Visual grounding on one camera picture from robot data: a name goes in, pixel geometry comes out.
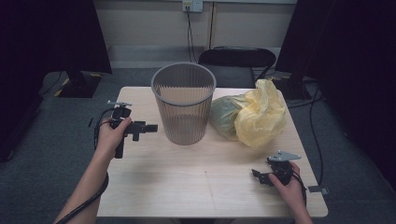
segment gray carpet floor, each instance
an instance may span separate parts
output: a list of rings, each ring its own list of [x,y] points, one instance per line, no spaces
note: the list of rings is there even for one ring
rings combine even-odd
[[[44,80],[44,101],[9,162],[0,163],[0,223],[51,223],[79,181],[93,153],[90,120],[115,101],[124,86],[149,86],[158,68],[114,69],[104,76],[90,99],[58,98],[53,93],[66,79],[50,73]],[[317,84],[306,84],[314,95]],[[304,102],[288,102],[296,106]],[[342,121],[324,98],[312,109],[312,121],[323,158],[310,126],[310,106],[290,109],[304,149],[325,195],[329,215],[315,223],[395,223],[395,192],[371,160],[345,136]],[[262,223],[290,223],[264,219]],[[98,223],[134,223],[128,218],[99,218]]]

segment yellow plastic bag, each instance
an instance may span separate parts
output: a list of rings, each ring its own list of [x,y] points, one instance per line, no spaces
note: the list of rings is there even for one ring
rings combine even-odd
[[[238,112],[234,122],[238,140],[254,148],[266,145],[286,125],[286,106],[278,97],[274,83],[259,79],[256,87],[245,94],[249,105]]]
[[[257,89],[212,102],[209,121],[222,135],[247,146],[265,146],[286,125],[286,106],[271,80],[260,79]]]

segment chair back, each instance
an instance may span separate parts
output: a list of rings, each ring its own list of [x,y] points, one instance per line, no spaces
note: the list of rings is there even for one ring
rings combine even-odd
[[[275,54],[268,49],[216,47],[204,51],[198,64],[215,75],[218,87],[251,89],[275,61]],[[262,72],[256,77],[252,68],[260,68]]]

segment white wall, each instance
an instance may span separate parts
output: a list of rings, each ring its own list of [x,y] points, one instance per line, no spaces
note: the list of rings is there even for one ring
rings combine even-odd
[[[180,1],[95,1],[95,5],[108,45],[187,46],[188,20]],[[205,1],[203,13],[191,13],[194,46],[280,48],[293,10],[294,4]]]

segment cable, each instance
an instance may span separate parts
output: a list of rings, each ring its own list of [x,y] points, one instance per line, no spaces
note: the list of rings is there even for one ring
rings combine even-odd
[[[109,123],[108,121],[101,123],[101,120],[102,120],[103,116],[105,115],[105,113],[107,113],[108,111],[113,111],[113,110],[114,110],[114,108],[109,108],[109,109],[103,111],[102,114],[99,116],[99,120],[96,121],[96,126],[95,126],[95,128],[93,130],[93,145],[94,145],[94,149],[95,150],[96,150],[96,147],[97,147],[97,141],[98,141],[98,137],[99,137],[99,129],[100,129],[100,127],[103,124]],[[64,223],[67,223],[68,221],[70,221],[70,219],[75,217],[79,212],[84,210],[91,203],[93,203],[96,199],[98,199],[105,192],[105,190],[107,189],[107,186],[108,186],[108,173],[106,173],[106,178],[105,178],[105,181],[103,182],[102,187],[90,199],[88,199],[85,203],[82,203],[79,207],[77,207],[76,209],[71,211],[69,214],[64,216],[61,220],[59,220],[57,222],[57,224],[64,224]]]
[[[274,67],[274,66],[272,66],[270,69],[268,69],[268,71],[270,71],[270,70],[274,70],[274,72],[273,72],[273,73],[270,73],[270,74],[264,74],[264,78],[265,78],[265,77],[272,76],[272,75],[274,75],[275,73],[278,72],[278,71],[275,70],[275,67]]]
[[[106,173],[106,178],[105,181],[103,182],[102,187],[90,198],[88,199],[85,203],[82,203],[79,207],[71,211],[69,214],[67,214],[65,217],[63,217],[61,220],[57,222],[57,224],[64,224],[70,221],[73,217],[75,217],[79,212],[84,210],[86,207],[88,207],[91,203],[93,203],[96,199],[98,199],[103,192],[107,189],[108,186],[108,173]]]
[[[317,98],[317,95],[318,95],[318,88],[317,88],[317,90],[315,92],[314,99]],[[320,186],[321,182],[322,182],[322,178],[323,178],[323,157],[322,157],[321,149],[320,149],[320,146],[319,146],[319,143],[318,143],[317,135],[315,133],[314,124],[312,122],[312,109],[314,107],[314,103],[315,103],[315,101],[312,101],[311,107],[309,108],[309,123],[311,125],[311,131],[312,131],[312,134],[314,135],[315,143],[317,145],[318,154],[319,154],[320,174],[319,174],[319,179],[318,179],[318,185]]]
[[[109,108],[109,109],[105,110],[104,112],[102,112],[102,114],[99,116],[99,119],[96,121],[96,126],[93,129],[93,148],[95,148],[95,149],[97,147],[97,139],[99,137],[99,128],[101,126],[100,122],[101,122],[103,116],[105,115],[105,113],[107,113],[108,111],[113,111],[113,110],[114,110],[114,108]]]
[[[312,105],[312,103],[315,103],[315,102],[317,102],[317,101],[320,101],[320,100],[322,99],[323,94],[321,94],[321,95],[317,98],[318,89],[319,89],[319,87],[317,87],[316,92],[315,92],[315,96],[312,98],[312,100],[311,100],[310,102],[307,102],[307,103],[304,103],[304,104],[300,104],[300,105],[294,105],[294,104],[299,104],[299,103],[301,103],[301,102],[303,102],[303,101],[305,101],[305,100],[302,100],[302,101],[299,101],[299,102],[296,102],[296,103],[291,103],[291,102],[287,101],[286,103],[288,103],[289,105],[293,105],[293,106],[288,106],[288,109],[292,109],[292,108],[296,108],[296,107],[300,107],[300,106],[304,106],[304,105]]]
[[[303,180],[301,179],[300,175],[297,174],[297,173],[294,172],[294,171],[293,171],[293,174],[292,174],[291,176],[293,176],[294,178],[296,178],[297,181],[300,183],[301,191],[302,191],[303,199],[304,199],[304,204],[305,204],[305,207],[306,207],[306,188],[305,188],[305,186],[304,186]]]
[[[190,62],[192,63],[191,52],[190,52],[190,49],[191,49],[192,57],[194,58],[195,62],[198,63],[197,59],[195,58],[194,42],[192,40],[192,29],[191,29],[191,21],[190,21],[190,7],[186,7],[186,11],[187,11],[187,19],[189,21],[189,28],[187,30],[187,42],[188,42],[188,48],[189,48]]]
[[[209,34],[209,48],[212,49],[212,33],[213,33],[213,20],[215,19],[215,2],[212,2],[212,10],[210,15],[210,34]]]
[[[39,95],[43,96],[44,94],[46,94],[50,89],[52,89],[52,87],[59,81],[59,79],[61,79],[61,75],[62,75],[62,71],[59,73],[58,78],[56,78],[56,80],[52,83],[52,85],[50,85],[50,87],[48,89],[46,89],[44,92],[39,93]]]

